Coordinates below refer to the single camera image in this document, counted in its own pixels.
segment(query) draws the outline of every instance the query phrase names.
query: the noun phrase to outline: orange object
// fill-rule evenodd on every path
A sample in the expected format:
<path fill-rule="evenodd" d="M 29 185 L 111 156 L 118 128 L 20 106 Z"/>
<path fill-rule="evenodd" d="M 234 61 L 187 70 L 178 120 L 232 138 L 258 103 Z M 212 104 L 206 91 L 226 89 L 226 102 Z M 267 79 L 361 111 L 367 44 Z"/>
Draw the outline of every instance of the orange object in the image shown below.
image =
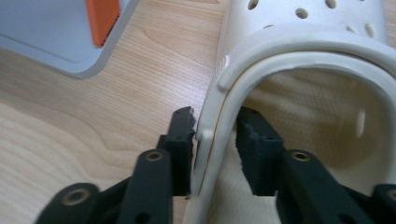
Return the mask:
<path fill-rule="evenodd" d="M 93 44 L 102 47 L 120 15 L 119 0 L 85 0 Z"/>

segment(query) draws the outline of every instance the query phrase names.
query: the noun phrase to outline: wooden table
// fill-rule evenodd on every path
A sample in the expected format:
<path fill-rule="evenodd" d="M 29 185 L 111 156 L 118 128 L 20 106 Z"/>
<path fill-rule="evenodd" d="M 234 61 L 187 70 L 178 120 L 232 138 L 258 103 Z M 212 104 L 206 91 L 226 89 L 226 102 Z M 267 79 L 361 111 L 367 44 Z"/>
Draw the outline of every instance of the wooden table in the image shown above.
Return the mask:
<path fill-rule="evenodd" d="M 33 223 L 76 182 L 106 189 L 166 133 L 172 112 L 198 118 L 229 0 L 141 0 L 105 69 L 73 79 L 0 51 L 0 222 Z M 396 0 L 386 0 L 396 46 Z M 175 200 L 175 223 L 186 201 Z"/>

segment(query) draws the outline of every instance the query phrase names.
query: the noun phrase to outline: wood grain surface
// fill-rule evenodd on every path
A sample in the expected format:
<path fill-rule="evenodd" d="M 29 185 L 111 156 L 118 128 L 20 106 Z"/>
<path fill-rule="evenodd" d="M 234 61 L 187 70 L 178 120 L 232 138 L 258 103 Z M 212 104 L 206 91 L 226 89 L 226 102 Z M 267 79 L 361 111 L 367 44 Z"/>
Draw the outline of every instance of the wood grain surface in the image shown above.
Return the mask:
<path fill-rule="evenodd" d="M 74 79 L 0 51 L 0 223 L 33 223 L 60 189 L 106 189 L 166 133 L 198 118 L 228 0 L 141 0 L 105 69 Z M 385 1 L 396 46 L 396 0 Z M 186 201 L 175 199 L 175 223 Z"/>

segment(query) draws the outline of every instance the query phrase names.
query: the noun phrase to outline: gray plastic object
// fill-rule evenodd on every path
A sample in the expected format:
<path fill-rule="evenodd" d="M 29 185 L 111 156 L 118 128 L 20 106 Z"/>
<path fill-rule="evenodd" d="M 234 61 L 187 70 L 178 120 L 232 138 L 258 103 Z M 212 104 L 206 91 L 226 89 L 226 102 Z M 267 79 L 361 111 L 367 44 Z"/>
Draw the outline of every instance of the gray plastic object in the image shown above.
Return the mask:
<path fill-rule="evenodd" d="M 0 48 L 73 77 L 96 75 L 106 65 L 138 0 L 120 0 L 120 17 L 106 43 L 97 48 L 83 0 L 3 0 Z"/>

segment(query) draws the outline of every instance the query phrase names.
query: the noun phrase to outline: black mechanical part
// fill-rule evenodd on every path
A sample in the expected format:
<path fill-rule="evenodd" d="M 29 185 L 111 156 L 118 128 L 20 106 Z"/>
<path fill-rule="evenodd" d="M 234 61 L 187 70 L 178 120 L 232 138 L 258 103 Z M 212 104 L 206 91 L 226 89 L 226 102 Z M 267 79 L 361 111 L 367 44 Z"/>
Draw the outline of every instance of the black mechanical part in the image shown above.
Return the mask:
<path fill-rule="evenodd" d="M 253 194 L 274 196 L 276 165 L 282 158 L 283 139 L 258 111 L 241 107 L 236 120 L 236 147 L 242 171 Z"/>
<path fill-rule="evenodd" d="M 157 144 L 157 148 L 171 154 L 174 196 L 187 196 L 191 192 L 192 137 L 195 134 L 192 113 L 189 106 L 175 111 L 168 134 L 161 135 Z"/>
<path fill-rule="evenodd" d="M 36 223 L 172 223 L 172 196 L 190 193 L 194 123 L 191 107 L 179 109 L 158 149 L 139 156 L 134 176 L 102 192 L 93 184 L 69 186 L 50 201 Z"/>
<path fill-rule="evenodd" d="M 99 189 L 88 183 L 69 186 L 55 195 L 36 224 L 91 223 Z"/>
<path fill-rule="evenodd" d="M 286 205 L 282 203 L 287 201 L 276 201 L 277 209 L 284 210 L 284 214 L 280 214 L 282 223 L 288 223 L 288 211 L 293 210 L 300 211 L 303 223 L 374 223 L 313 154 L 288 150 L 284 153 L 280 170 L 288 187 L 281 188 L 278 195 L 284 199 L 284 190 L 289 190 L 286 194 L 292 197 L 288 198 L 298 206 L 285 210 Z"/>
<path fill-rule="evenodd" d="M 153 149 L 140 154 L 120 208 L 118 224 L 172 223 L 170 154 Z"/>

